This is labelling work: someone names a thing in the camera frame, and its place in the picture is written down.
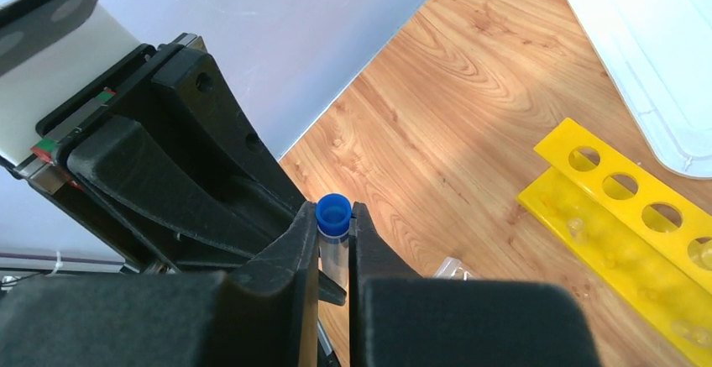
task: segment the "white wall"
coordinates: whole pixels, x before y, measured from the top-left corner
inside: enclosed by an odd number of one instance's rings
[[[260,137],[281,157],[424,1],[101,3],[142,42],[170,42],[181,32],[202,35]],[[4,172],[0,210],[0,249],[111,251]]]

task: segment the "round hole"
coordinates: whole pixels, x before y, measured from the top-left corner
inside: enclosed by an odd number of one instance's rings
[[[627,174],[611,174],[603,180],[603,192],[609,197],[624,201],[638,193],[638,183]]]
[[[262,140],[259,139],[257,134],[248,134],[245,136],[245,145],[247,145],[248,150],[253,153],[259,153],[264,147]]]
[[[24,33],[22,31],[15,31],[0,37],[0,56],[7,54],[12,48],[16,47],[23,37]]]
[[[643,208],[643,222],[659,233],[671,233],[683,225],[683,215],[667,203],[652,203]]]
[[[84,0],[67,0],[52,13],[50,20],[54,23],[64,20],[81,6],[82,1]]]
[[[212,77],[206,72],[202,72],[196,77],[196,88],[199,92],[209,92],[212,90]]]
[[[700,268],[712,270],[712,237],[700,237],[690,241],[688,256]]]
[[[599,152],[590,147],[579,147],[568,155],[568,163],[578,171],[591,171],[600,164]]]

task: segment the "wooden tabletop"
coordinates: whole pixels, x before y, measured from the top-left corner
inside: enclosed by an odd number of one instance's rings
[[[652,156],[565,0],[429,0],[281,164],[311,200],[366,203],[422,275],[452,256],[486,279],[559,284],[605,365],[688,365],[516,203],[547,168],[532,148],[566,117],[712,211],[712,182]],[[320,308],[347,364],[347,309]]]

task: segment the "white tray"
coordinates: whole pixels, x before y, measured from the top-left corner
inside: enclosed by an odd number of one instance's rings
[[[712,178],[712,0],[568,0],[657,159]]]

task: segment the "rack hole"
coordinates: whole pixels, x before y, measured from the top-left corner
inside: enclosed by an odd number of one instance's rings
[[[651,203],[643,208],[645,225],[659,233],[671,233],[683,225],[683,215],[667,203]]]
[[[627,174],[611,174],[603,180],[603,192],[609,197],[624,201],[638,193],[638,183]]]
[[[196,77],[196,88],[199,92],[209,92],[212,90],[212,77],[206,72],[202,72]]]
[[[247,136],[245,136],[245,145],[248,150],[253,153],[259,153],[263,147],[262,140],[260,140],[259,136],[255,133],[247,134]]]
[[[568,155],[568,163],[577,171],[591,171],[599,166],[600,155],[595,149],[583,146]]]
[[[712,270],[712,237],[699,237],[690,241],[688,256],[700,268]]]

